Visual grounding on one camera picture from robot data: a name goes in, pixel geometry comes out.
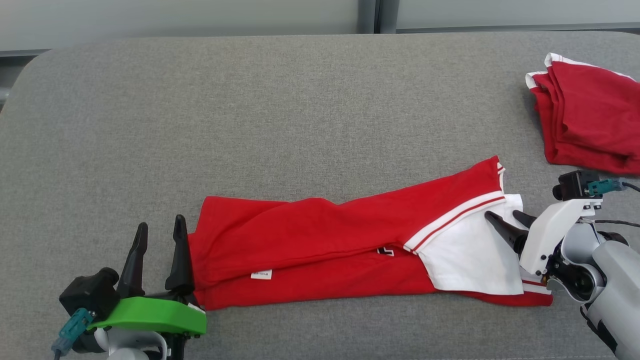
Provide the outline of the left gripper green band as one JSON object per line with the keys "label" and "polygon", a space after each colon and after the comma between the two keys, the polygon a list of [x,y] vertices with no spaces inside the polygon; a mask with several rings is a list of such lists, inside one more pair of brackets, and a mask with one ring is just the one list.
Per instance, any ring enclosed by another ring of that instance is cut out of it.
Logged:
{"label": "left gripper green band", "polygon": [[[194,270],[186,219],[176,215],[174,252],[165,289],[178,296],[195,290]],[[103,321],[87,329],[108,360],[183,360],[189,340],[205,335],[207,316],[189,301],[143,297],[143,265],[148,245],[148,225],[138,225],[119,277],[121,301]]]}

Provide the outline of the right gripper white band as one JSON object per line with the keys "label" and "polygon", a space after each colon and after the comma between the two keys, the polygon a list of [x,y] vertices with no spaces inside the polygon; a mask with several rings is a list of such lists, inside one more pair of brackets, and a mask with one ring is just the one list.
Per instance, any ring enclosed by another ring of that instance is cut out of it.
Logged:
{"label": "right gripper white band", "polygon": [[604,286],[593,257],[602,237],[591,219],[601,207],[601,198],[581,198],[553,203],[538,217],[513,210],[516,226],[491,210],[484,217],[547,289],[594,292]]}

